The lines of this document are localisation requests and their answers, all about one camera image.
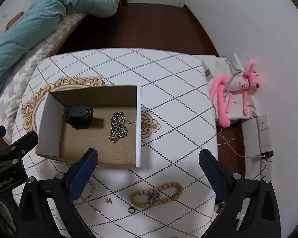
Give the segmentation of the white power strip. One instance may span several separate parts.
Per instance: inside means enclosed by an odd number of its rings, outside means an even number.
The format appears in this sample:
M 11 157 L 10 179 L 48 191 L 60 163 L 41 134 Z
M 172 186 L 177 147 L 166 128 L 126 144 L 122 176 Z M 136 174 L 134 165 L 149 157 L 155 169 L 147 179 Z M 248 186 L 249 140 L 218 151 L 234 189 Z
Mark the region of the white power strip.
M 270 125 L 266 114 L 261 115 L 257 119 L 258 139 L 259 139 L 259 155 L 261 152 L 273 150 L 270 138 Z M 260 177 L 272 177 L 273 157 L 267 160 L 260 158 Z

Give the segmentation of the black charger plug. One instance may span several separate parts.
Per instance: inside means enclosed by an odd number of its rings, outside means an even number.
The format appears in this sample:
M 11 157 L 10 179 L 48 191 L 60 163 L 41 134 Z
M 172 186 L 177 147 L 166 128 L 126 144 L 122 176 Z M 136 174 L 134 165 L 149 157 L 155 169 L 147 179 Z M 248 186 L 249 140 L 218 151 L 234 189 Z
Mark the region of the black charger plug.
M 274 156 L 274 151 L 270 150 L 270 151 L 265 151 L 265 152 L 261 152 L 260 153 L 260 157 L 267 160 L 268 158 L 271 158 L 272 156 Z

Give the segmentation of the white cardboard box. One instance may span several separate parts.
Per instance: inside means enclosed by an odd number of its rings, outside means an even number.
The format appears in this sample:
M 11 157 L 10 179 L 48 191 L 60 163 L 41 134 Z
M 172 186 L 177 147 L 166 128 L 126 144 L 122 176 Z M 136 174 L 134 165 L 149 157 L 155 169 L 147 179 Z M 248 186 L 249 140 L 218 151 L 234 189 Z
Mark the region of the white cardboard box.
M 90 106 L 90 127 L 76 130 L 64 120 L 66 108 Z M 92 148 L 98 166 L 141 166 L 141 88 L 136 85 L 94 86 L 52 91 L 39 105 L 36 131 L 38 156 L 69 163 L 81 159 Z

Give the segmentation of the gold earring piece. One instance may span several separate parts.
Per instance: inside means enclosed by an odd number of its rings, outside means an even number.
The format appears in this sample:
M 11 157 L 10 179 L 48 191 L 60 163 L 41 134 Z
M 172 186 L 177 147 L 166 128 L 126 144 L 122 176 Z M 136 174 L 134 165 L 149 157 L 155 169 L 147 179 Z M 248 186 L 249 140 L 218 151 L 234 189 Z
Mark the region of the gold earring piece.
M 111 205 L 112 204 L 112 199 L 111 198 L 106 198 L 104 200 L 105 203 L 107 203 L 108 205 Z

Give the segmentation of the black smartwatch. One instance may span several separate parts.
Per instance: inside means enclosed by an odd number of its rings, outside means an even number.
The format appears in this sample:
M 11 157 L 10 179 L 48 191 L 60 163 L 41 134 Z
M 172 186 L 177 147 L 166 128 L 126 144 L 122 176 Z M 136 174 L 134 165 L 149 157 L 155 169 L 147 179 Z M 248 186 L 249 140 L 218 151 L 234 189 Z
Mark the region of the black smartwatch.
M 77 106 L 66 108 L 64 120 L 76 130 L 85 130 L 90 127 L 94 115 L 94 109 L 90 106 Z

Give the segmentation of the white patterned tablecloth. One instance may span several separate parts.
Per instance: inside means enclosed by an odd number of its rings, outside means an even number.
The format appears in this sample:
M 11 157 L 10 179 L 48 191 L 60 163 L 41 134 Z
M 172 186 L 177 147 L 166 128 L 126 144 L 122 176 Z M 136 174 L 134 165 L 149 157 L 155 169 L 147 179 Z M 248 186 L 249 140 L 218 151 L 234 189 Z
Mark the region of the white patterned tablecloth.
M 141 87 L 141 166 L 98 168 L 75 205 L 96 237 L 201 237 L 212 223 L 215 193 L 199 166 L 203 148 L 217 154 L 216 125 L 202 62 L 169 51 L 113 48 L 43 60 L 23 94 L 13 140 L 45 87 L 69 83 Z M 178 200 L 129 212 L 135 191 L 180 183 Z M 112 204 L 104 202 L 112 199 Z

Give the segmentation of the silver pendant charm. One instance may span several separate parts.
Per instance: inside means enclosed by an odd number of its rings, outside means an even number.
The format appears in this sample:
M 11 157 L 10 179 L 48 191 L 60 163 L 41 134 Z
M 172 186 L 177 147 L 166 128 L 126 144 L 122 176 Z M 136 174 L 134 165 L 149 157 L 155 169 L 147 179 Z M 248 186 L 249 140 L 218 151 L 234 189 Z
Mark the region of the silver pendant charm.
M 148 201 L 150 203 L 157 202 L 160 198 L 160 194 L 158 191 L 148 190 Z

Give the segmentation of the grey clothes hanger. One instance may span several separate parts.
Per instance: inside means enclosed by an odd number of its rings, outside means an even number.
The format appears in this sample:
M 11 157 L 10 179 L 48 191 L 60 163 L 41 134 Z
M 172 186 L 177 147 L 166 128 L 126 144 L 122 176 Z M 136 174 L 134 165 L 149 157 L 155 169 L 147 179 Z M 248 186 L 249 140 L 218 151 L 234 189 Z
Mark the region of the grey clothes hanger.
M 231 76 L 229 78 L 229 80 L 227 81 L 227 84 L 225 85 L 225 91 L 226 93 L 224 94 L 224 98 L 227 98 L 229 96 L 229 92 L 230 92 L 230 84 L 233 81 L 233 79 L 238 75 L 238 74 L 244 74 L 244 70 L 241 70 L 238 67 L 235 67 L 230 58 L 228 58 L 227 56 L 224 56 L 225 61 L 227 63 L 227 65 L 229 66 L 230 70 L 231 70 Z

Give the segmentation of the pink panther plush toy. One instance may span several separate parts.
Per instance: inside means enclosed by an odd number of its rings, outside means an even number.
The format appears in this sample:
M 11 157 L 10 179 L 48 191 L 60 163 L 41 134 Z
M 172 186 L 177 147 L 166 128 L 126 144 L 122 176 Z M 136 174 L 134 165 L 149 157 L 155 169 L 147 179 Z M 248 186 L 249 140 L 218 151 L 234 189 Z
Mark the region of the pink panther plush toy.
M 223 128 L 231 125 L 227 114 L 230 112 L 234 92 L 242 92 L 243 115 L 248 115 L 248 94 L 251 90 L 256 91 L 260 87 L 260 78 L 253 69 L 255 61 L 248 60 L 247 66 L 242 70 L 237 70 L 233 75 L 222 75 L 214 79 L 210 89 L 210 99 L 214 96 L 217 99 L 217 121 Z

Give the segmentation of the teal duvet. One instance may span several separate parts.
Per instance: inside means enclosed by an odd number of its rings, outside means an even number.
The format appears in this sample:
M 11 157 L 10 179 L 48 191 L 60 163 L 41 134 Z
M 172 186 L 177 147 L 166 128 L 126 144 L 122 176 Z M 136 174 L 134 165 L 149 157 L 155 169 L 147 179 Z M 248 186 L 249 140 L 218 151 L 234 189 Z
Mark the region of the teal duvet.
M 110 17 L 119 0 L 39 0 L 0 38 L 0 92 L 13 66 L 33 47 L 51 35 L 60 20 L 83 12 Z

